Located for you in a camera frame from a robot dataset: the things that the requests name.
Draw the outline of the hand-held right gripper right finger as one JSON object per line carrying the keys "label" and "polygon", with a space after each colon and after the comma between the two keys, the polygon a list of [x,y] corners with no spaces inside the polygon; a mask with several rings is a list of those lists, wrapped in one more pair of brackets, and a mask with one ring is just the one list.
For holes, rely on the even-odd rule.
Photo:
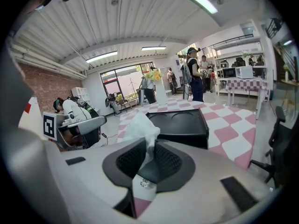
{"label": "hand-held right gripper right finger", "polygon": [[139,216],[151,224],[214,224],[240,215],[221,180],[235,177],[258,201],[272,192],[261,180],[238,167],[230,159],[200,148],[166,141],[167,145],[187,153],[195,162],[195,173],[177,191],[157,194]]}

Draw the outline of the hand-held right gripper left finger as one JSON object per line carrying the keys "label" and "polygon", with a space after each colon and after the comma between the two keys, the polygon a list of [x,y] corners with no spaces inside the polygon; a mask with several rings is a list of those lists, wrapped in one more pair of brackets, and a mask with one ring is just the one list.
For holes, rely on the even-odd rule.
{"label": "hand-held right gripper left finger", "polygon": [[71,224],[146,224],[136,219],[132,191],[145,147],[141,138],[59,154]]}

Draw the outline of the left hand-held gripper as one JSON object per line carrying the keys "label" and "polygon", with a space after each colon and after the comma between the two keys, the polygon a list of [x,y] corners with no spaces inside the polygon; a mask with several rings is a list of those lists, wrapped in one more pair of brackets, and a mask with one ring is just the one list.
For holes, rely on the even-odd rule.
{"label": "left hand-held gripper", "polygon": [[54,142],[60,150],[75,150],[81,148],[81,140],[77,137],[83,136],[87,148],[91,148],[100,140],[100,127],[107,122],[106,116],[97,116],[82,122],[78,122],[78,134],[72,137],[69,143],[65,139],[64,132],[74,127],[76,122],[72,120],[72,115],[58,113],[43,113],[43,134],[44,137]]}

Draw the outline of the white cloth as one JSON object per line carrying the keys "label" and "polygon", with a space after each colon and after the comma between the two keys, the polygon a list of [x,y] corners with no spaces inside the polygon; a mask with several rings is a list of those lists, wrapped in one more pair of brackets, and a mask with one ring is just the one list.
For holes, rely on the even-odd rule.
{"label": "white cloth", "polygon": [[160,128],[143,113],[137,112],[127,125],[122,141],[144,138],[146,141],[146,155],[141,169],[154,158],[155,141],[160,134]]}

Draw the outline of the black box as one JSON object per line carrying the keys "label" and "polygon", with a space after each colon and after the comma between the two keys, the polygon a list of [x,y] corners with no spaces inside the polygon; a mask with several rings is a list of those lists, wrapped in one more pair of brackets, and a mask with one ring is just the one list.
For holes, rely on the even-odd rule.
{"label": "black box", "polygon": [[208,149],[209,127],[200,109],[148,112],[146,116],[160,128],[159,139]]}

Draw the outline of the white cubby shelf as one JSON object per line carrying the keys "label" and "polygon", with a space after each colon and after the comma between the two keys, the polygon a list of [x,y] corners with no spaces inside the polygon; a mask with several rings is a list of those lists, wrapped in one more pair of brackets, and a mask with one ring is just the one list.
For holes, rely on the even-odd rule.
{"label": "white cubby shelf", "polygon": [[85,102],[91,104],[91,100],[86,88],[74,87],[72,88],[71,92],[74,97],[78,97],[84,100]]}

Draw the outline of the wooden chair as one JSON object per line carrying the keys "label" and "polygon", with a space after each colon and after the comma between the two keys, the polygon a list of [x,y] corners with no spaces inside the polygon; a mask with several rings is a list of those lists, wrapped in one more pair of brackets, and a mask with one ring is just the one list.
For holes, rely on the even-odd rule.
{"label": "wooden chair", "polygon": [[116,104],[117,104],[117,108],[118,108],[118,110],[119,110],[120,112],[122,112],[123,110],[124,110],[125,112],[128,112],[128,111],[127,111],[128,108],[132,109],[131,104],[130,104],[129,101],[126,100],[126,99],[117,99],[117,100],[116,100]]}

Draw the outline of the pink white checkered tablecloth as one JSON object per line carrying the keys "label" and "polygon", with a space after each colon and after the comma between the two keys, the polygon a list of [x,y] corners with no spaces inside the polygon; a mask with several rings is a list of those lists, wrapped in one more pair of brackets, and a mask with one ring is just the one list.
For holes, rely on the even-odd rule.
{"label": "pink white checkered tablecloth", "polygon": [[[256,116],[249,110],[224,105],[170,98],[166,105],[151,104],[121,115],[118,141],[122,141],[127,125],[137,112],[184,111],[199,108],[209,127],[208,151],[220,154],[247,171],[256,136]],[[139,216],[151,204],[137,197]]]}
{"label": "pink white checkered tablecloth", "polygon": [[268,89],[266,87],[267,82],[261,78],[241,79],[241,78],[229,78],[226,81],[226,91],[231,92],[234,90],[246,90],[257,91],[258,96],[262,95],[261,101],[263,102],[267,97]]}

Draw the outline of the white vase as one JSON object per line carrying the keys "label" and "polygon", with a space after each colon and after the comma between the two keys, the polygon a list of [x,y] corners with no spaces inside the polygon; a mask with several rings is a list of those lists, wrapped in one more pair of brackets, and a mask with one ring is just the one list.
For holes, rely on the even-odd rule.
{"label": "white vase", "polygon": [[156,98],[159,105],[165,105],[167,104],[167,96],[165,92],[165,88],[163,85],[162,80],[154,81],[155,87],[156,87]]}

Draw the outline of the yellow flower bouquet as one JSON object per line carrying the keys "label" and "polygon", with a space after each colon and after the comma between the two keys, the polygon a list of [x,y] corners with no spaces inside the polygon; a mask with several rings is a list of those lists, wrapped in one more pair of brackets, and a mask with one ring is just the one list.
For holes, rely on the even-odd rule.
{"label": "yellow flower bouquet", "polygon": [[162,73],[157,68],[150,70],[149,72],[145,73],[143,76],[147,80],[152,81],[152,82],[162,80]]}

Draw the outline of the black office chair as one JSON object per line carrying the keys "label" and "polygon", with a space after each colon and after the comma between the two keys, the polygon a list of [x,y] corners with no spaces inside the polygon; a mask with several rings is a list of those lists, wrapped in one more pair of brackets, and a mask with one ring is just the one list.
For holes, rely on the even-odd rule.
{"label": "black office chair", "polygon": [[292,166],[295,161],[294,129],[290,129],[283,124],[286,117],[283,108],[277,106],[275,109],[276,122],[268,144],[271,147],[266,152],[265,157],[270,158],[270,163],[262,163],[250,160],[249,165],[253,164],[268,173],[265,183],[273,180],[276,189],[284,186],[292,176]]}

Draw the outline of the white table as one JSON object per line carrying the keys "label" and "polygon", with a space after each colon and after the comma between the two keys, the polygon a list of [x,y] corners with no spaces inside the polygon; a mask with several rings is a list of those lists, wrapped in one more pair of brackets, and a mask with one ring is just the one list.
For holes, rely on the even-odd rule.
{"label": "white table", "polygon": [[[256,120],[259,119],[261,106],[264,101],[264,91],[262,89],[259,89],[257,91],[257,104],[256,104]],[[235,103],[235,90],[228,90],[228,102],[227,105],[231,106]]]}

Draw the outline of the black microwave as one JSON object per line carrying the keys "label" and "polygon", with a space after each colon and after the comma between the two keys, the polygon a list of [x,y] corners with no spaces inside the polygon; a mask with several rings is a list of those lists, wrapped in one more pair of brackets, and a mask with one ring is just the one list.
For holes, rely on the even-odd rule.
{"label": "black microwave", "polygon": [[235,68],[223,68],[222,69],[223,77],[224,78],[232,78],[236,77],[236,70]]}

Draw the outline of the white microwave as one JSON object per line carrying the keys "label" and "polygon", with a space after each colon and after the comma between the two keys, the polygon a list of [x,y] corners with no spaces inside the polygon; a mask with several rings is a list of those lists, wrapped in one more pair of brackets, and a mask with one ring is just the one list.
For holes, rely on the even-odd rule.
{"label": "white microwave", "polygon": [[240,79],[253,79],[253,68],[252,66],[240,66],[235,68],[235,74]]}

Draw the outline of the white shelf unit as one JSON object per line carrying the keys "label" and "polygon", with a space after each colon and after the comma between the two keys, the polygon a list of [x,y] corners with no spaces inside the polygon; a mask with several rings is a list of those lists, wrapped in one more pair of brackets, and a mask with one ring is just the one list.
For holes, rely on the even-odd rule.
{"label": "white shelf unit", "polygon": [[252,56],[253,64],[256,64],[259,56],[264,57],[264,51],[259,37],[237,37],[225,40],[208,47],[213,55],[215,72],[216,94],[227,93],[225,89],[226,78],[223,69],[236,66],[237,60],[243,60],[249,65],[249,57]]}

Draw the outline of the round wooden side table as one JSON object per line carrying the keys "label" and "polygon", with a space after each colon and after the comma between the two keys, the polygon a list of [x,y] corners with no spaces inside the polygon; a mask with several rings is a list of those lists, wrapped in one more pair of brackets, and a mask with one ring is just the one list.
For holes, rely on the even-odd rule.
{"label": "round wooden side table", "polygon": [[281,80],[282,83],[284,84],[287,84],[287,85],[291,85],[291,86],[294,86],[294,87],[299,87],[299,82],[297,81],[294,81],[294,80]]}

